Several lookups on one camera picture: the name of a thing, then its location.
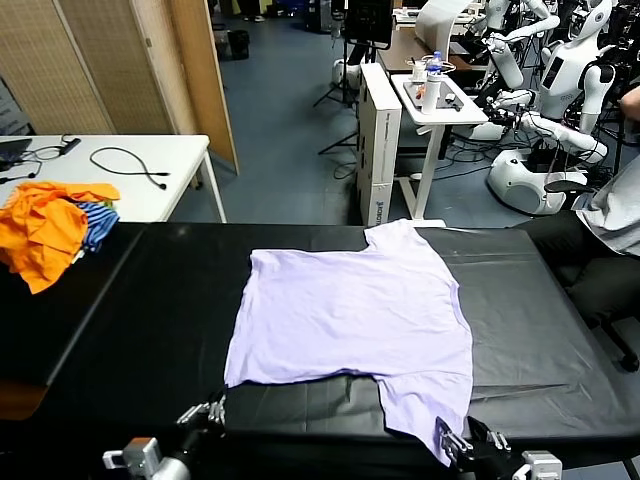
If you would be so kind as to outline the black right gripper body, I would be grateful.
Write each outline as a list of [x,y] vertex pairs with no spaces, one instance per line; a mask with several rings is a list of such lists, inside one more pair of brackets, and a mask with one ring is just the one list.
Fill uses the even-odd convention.
[[512,479],[524,465],[520,454],[497,449],[493,444],[476,444],[457,457],[457,468],[461,472],[473,473],[476,479]]

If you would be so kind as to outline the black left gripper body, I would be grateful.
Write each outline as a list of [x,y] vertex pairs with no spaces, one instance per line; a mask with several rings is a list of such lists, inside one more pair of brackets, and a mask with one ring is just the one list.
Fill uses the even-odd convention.
[[220,424],[208,423],[204,426],[186,428],[174,449],[175,458],[197,458],[206,447],[220,441],[226,435]]

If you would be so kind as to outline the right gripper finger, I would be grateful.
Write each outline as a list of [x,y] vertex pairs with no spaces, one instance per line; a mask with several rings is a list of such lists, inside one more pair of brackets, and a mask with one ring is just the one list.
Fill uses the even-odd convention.
[[469,458],[473,446],[468,441],[456,434],[441,417],[436,418],[435,425],[440,447],[452,463]]
[[474,441],[491,445],[499,451],[511,451],[511,446],[501,432],[490,429],[484,422],[472,416],[467,417],[467,422],[471,437]]

